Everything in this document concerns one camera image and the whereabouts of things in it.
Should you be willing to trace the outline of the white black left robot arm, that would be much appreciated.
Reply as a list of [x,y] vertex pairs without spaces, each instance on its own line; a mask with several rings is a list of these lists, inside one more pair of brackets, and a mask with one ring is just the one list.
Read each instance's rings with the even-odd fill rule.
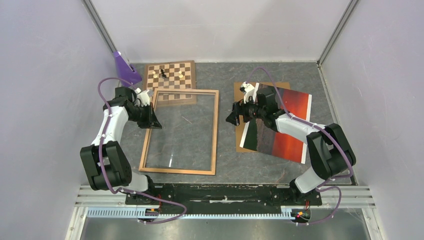
[[120,146],[124,126],[128,121],[141,129],[161,129],[151,97],[152,90],[115,88],[115,97],[104,102],[103,121],[96,138],[82,147],[80,158],[90,187],[114,190],[128,187],[133,178],[131,165]]

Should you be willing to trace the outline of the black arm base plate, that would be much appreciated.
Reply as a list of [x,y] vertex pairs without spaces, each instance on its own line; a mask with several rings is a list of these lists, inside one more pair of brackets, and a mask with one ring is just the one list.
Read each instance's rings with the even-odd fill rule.
[[316,190],[299,193],[289,185],[247,183],[155,183],[142,194],[121,190],[127,205],[159,205],[178,208],[192,204],[254,203],[263,206],[321,206]]

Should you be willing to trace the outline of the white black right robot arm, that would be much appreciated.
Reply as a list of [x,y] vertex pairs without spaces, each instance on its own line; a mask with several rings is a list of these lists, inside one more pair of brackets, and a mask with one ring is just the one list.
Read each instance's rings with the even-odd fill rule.
[[309,121],[312,96],[286,88],[243,82],[242,99],[232,105],[228,123],[244,123],[240,147],[310,168],[289,184],[289,199],[302,204],[309,194],[327,180],[348,170],[356,157],[342,128],[332,123]]

